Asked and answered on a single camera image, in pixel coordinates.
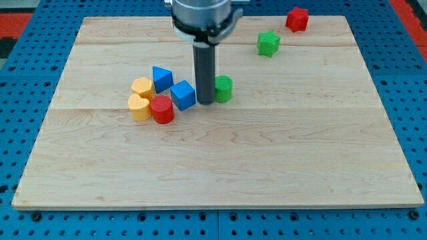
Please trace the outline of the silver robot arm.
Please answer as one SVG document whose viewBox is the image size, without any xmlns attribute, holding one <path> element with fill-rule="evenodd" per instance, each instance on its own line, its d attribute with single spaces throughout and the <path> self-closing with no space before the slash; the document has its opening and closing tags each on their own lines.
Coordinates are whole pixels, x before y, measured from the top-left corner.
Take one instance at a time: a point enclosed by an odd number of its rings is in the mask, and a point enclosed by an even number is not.
<svg viewBox="0 0 427 240">
<path fill-rule="evenodd" d="M 215 47 L 228 37 L 244 16 L 230 0 L 169 0 L 173 29 L 194 47 Z"/>
</svg>

